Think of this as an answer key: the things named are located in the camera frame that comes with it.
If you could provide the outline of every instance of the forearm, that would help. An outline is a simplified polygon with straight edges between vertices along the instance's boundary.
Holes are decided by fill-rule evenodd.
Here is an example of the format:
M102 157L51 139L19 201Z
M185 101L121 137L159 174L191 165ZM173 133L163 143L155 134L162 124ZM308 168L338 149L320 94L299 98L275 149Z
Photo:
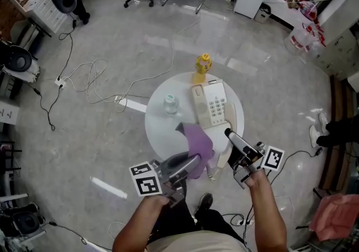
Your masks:
M264 169L250 187L255 217L255 239L258 252L286 251L287 230L279 214L273 191Z
M162 206L154 198L144 198L128 224L117 235L112 251L143 252Z

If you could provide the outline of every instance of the purple cloth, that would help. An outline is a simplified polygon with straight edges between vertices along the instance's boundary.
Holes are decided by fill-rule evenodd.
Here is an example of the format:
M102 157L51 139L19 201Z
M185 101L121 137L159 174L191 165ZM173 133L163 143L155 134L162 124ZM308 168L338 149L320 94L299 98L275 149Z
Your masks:
M189 179L197 179L201 176L208 160L210 160L214 153L213 142L211 138L203 131L203 129L195 123L181 122L177 128L177 131L182 133L188 141L188 157L199 154L201 161L198 166L188 174Z

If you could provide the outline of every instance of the round white table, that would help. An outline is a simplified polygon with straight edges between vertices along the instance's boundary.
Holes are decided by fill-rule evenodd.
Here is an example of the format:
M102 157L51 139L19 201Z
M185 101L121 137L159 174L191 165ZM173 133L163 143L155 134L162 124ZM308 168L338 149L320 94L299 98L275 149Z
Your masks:
M174 154L188 151L185 136L175 129L180 122L197 122L191 92L192 74L193 72L185 72L166 80L156 89L148 102L145 114L146 134L152 148L163 160ZM206 81L214 79L218 78L207 74ZM233 89L225 82L223 84L227 102L234 103L236 108L237 133L242 136L245 126L242 104ZM163 99L166 94L173 94L179 100L179 108L175 116L169 116L164 110ZM222 152L229 142L224 134L224 130L228 127L229 124L224 123L204 130L212 139L213 150L216 154Z

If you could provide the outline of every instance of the tile floor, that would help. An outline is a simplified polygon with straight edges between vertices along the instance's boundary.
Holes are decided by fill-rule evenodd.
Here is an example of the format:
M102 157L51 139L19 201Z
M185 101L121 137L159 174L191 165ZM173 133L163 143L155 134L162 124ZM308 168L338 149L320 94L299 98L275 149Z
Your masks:
M148 7L147 0L135 0L127 9L123 8L124 1L84 0L91 19L72 33L73 51L63 75L69 75L81 63L105 58L109 64L98 80L99 94L124 93L132 81L167 70L172 36L200 19L176 36L173 70L135 84L131 92L150 97L167 78L193 71L198 55L210 53L214 60L211 74L227 82L242 102L243 137L249 143L261 140L284 149L286 155L297 150L314 154L309 126L318 125L319 111L329 112L329 78L286 51L283 38L288 29L272 19L260 24L227 11L222 0L206 0L207 6L197 16L193 11L195 0L170 0L164 7L157 3L153 8ZM70 26L68 19L63 31ZM56 36L45 40L38 55L41 79L57 76L69 49L69 38L62 42ZM83 88L87 77L88 68L83 67L73 76L75 86ZM48 108L56 98L57 86L53 81L38 81L34 86L42 92L43 106ZM98 100L93 88L89 93L91 101ZM132 99L148 102L146 98ZM89 104L86 94L74 91L70 83L51 111L55 131L51 131L46 113L39 107L39 97L26 86L20 95L20 107L19 124L12 132L23 150L19 190L31 195L48 220L110 248L113 240L107 233L109 224L126 223L140 201L128 167L156 158L146 137L144 113L130 108L117 113L114 103ZM288 245L304 237L305 231L294 228L308 220L317 202L312 188L319 183L323 165L324 154L309 158L299 153L287 162L273 185L287 225ZM90 180L94 178L124 191L127 199L102 189ZM214 195L213 208L223 214L246 215L251 206L249 191L237 185L228 167L219 182L210 182L203 175L188 183L190 210L206 191ZM121 227L114 224L111 233L116 235ZM235 230L242 233L243 227ZM252 227L247 240L249 248L256 251ZM34 244L37 251L86 249L78 237L53 227L47 227L47 235Z

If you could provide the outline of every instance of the red cloth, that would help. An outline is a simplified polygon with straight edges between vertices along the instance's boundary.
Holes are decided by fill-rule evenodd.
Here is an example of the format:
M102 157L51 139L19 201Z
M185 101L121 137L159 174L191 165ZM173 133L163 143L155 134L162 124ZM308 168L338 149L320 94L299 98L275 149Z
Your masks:
M346 238L359 213L359 195L332 195L324 197L309 229L320 241Z

